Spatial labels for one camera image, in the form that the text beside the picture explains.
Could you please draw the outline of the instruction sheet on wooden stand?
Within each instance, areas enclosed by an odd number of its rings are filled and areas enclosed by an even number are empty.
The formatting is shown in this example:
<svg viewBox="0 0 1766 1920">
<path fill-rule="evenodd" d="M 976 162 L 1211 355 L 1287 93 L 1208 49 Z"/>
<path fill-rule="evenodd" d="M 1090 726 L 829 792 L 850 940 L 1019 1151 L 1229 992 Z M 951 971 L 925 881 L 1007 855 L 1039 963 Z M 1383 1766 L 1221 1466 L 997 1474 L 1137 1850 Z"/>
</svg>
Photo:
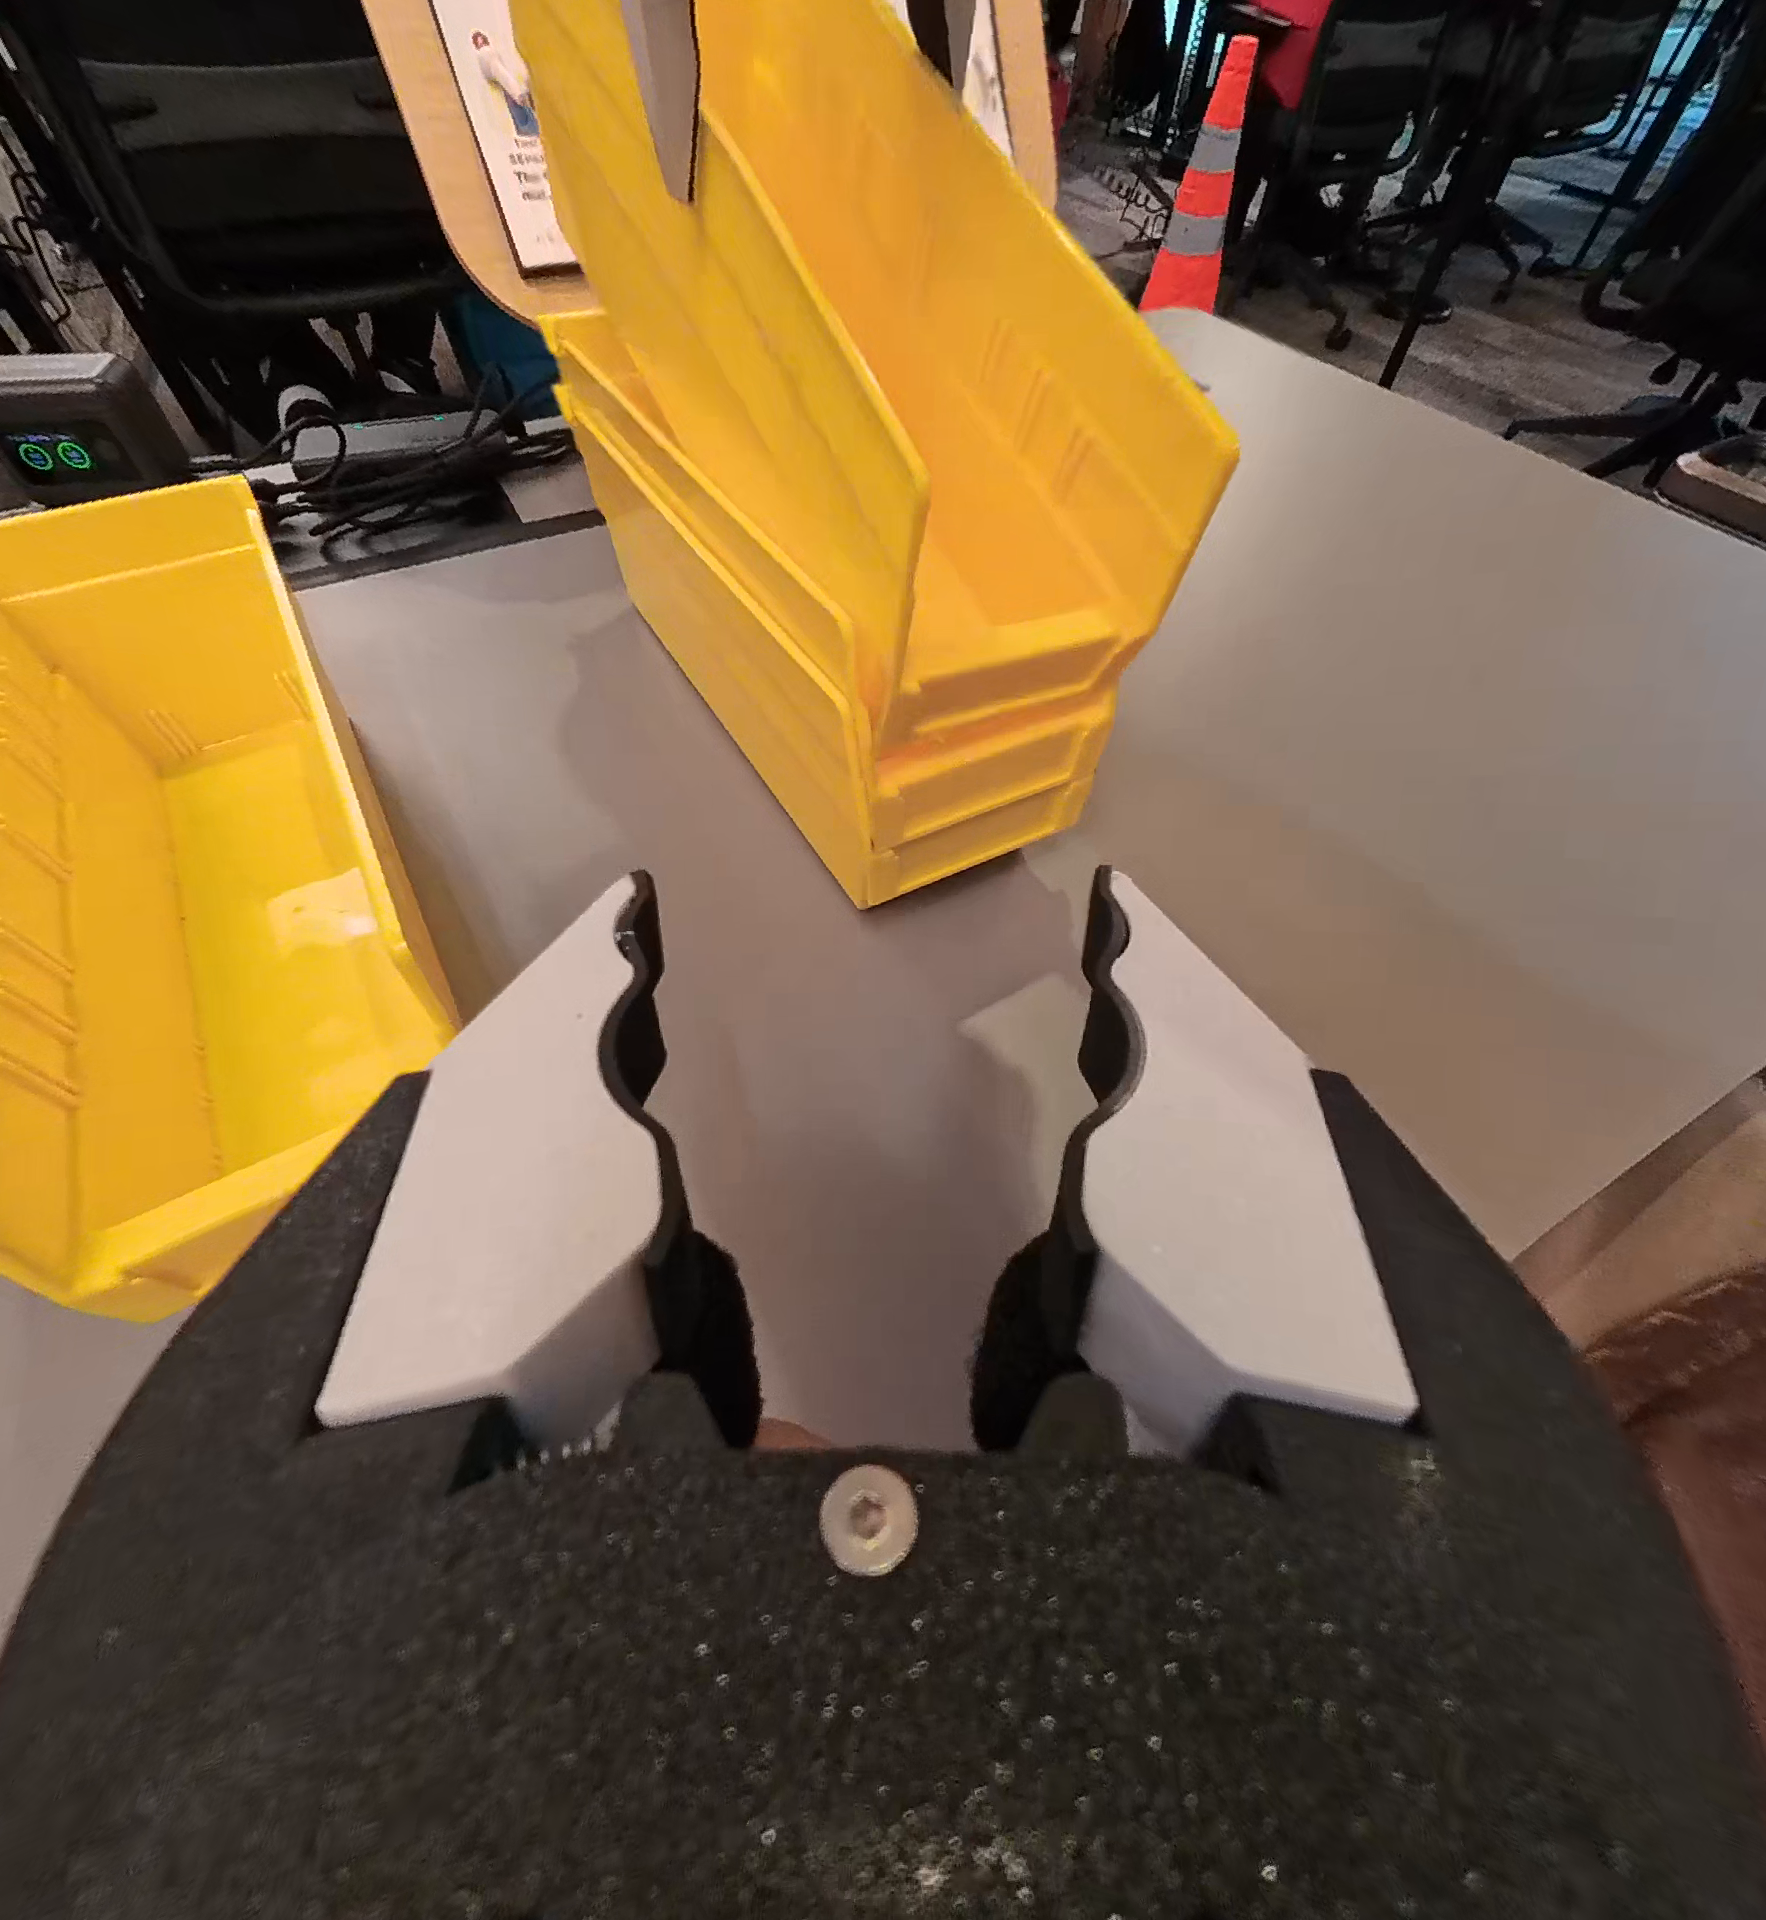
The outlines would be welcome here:
<svg viewBox="0 0 1766 1920">
<path fill-rule="evenodd" d="M 366 2 L 362 11 L 440 234 L 464 273 L 486 300 L 529 326 L 597 309 L 597 287 L 582 271 L 528 273 L 518 264 L 434 6 Z M 1054 209 L 1058 127 L 1049 104 L 1042 2 L 983 2 L 979 13 L 990 18 L 1012 163 L 1030 197 Z"/>
</svg>

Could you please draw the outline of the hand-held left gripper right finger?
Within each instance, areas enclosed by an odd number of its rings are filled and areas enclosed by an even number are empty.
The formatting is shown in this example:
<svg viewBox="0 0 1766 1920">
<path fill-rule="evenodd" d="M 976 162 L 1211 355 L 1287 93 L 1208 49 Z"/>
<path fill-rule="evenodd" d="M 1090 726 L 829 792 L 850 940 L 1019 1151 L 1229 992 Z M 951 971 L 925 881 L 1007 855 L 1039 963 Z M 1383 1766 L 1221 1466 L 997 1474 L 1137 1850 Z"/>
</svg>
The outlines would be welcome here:
<svg viewBox="0 0 1766 1920">
<path fill-rule="evenodd" d="M 1051 1348 L 1117 1389 L 1137 1453 L 1196 1456 L 1235 1399 L 1408 1426 L 1417 1387 L 1303 1047 L 1113 864 L 1082 976 Z"/>
</svg>

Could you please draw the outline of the black device green display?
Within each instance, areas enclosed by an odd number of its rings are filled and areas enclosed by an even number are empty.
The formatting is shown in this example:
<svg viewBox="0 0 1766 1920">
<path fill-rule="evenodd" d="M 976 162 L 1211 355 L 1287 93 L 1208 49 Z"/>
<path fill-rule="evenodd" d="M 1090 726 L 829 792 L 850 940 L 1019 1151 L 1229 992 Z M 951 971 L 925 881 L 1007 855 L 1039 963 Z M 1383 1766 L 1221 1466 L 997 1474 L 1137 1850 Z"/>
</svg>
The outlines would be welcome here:
<svg viewBox="0 0 1766 1920">
<path fill-rule="evenodd" d="M 152 423 L 146 384 L 116 351 L 0 355 L 0 463 L 31 501 L 143 486 Z"/>
</svg>

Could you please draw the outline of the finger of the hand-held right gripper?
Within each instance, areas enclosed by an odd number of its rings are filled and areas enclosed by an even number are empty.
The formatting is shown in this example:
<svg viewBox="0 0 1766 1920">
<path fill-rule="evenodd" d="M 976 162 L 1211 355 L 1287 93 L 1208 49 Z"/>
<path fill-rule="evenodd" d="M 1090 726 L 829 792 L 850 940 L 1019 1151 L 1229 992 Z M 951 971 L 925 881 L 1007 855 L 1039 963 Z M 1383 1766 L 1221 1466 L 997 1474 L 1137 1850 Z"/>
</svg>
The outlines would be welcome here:
<svg viewBox="0 0 1766 1920">
<path fill-rule="evenodd" d="M 699 34 L 695 2 L 619 2 L 631 67 L 666 194 L 692 204 L 699 145 Z"/>
</svg>

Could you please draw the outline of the black power adapter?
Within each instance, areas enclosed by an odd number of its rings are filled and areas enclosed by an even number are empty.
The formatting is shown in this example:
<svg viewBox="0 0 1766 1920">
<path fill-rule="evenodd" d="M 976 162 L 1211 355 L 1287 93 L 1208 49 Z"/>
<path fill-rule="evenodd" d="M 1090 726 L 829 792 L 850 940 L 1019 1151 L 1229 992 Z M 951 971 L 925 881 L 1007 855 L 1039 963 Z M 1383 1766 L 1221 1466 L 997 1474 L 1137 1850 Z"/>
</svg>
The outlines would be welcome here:
<svg viewBox="0 0 1766 1920">
<path fill-rule="evenodd" d="M 293 433 L 286 452 L 293 479 L 319 485 L 329 475 L 384 475 L 454 457 L 464 449 L 503 439 L 508 421 L 485 416 L 410 416 L 325 423 L 312 421 Z"/>
</svg>

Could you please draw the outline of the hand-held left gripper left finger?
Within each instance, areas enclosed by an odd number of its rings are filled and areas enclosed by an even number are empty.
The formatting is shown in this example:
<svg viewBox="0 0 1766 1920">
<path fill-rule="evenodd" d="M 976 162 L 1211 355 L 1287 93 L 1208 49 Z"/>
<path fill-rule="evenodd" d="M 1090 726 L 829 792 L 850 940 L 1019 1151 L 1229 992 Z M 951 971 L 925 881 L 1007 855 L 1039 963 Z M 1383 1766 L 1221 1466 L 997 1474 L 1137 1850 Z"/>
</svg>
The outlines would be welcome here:
<svg viewBox="0 0 1766 1920">
<path fill-rule="evenodd" d="M 702 1255 L 670 1132 L 649 870 L 604 887 L 434 1057 L 317 1420 L 502 1402 L 587 1438 L 646 1371 L 699 1368 Z"/>
</svg>

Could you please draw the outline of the black mesh office chair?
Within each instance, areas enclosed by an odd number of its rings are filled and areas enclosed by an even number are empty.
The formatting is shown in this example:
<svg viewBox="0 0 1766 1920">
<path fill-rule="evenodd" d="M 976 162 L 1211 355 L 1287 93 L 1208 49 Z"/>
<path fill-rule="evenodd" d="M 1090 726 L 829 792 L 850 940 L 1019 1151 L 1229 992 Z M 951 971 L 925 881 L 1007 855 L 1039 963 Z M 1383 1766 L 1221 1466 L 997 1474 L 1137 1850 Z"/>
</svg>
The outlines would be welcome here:
<svg viewBox="0 0 1766 1920">
<path fill-rule="evenodd" d="M 0 2 L 113 254 L 274 388 L 438 395 L 461 287 L 361 2 Z"/>
</svg>

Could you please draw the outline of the orange traffic cone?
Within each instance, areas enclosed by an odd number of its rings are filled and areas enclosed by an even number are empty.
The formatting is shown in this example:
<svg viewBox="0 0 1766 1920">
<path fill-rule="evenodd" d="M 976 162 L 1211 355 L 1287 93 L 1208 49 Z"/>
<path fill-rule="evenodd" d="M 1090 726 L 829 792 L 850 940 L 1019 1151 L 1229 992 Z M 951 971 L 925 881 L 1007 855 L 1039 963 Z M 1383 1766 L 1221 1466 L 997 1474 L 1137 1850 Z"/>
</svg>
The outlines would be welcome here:
<svg viewBox="0 0 1766 1920">
<path fill-rule="evenodd" d="M 1225 279 L 1239 137 L 1248 119 L 1260 39 L 1232 34 L 1215 71 L 1163 240 L 1144 283 L 1137 312 L 1213 315 Z"/>
</svg>

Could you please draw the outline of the blue plastic basket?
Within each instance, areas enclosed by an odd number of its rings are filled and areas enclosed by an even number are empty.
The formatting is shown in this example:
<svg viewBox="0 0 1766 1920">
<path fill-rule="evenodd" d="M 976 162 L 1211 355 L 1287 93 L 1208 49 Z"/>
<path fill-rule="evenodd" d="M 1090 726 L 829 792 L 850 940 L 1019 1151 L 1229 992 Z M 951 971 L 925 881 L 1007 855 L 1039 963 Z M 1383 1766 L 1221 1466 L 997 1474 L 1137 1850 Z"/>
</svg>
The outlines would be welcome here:
<svg viewBox="0 0 1766 1920">
<path fill-rule="evenodd" d="M 469 286 L 443 305 L 443 331 L 464 378 L 485 384 L 493 404 L 518 401 L 528 421 L 559 417 L 559 368 L 538 328 Z"/>
</svg>

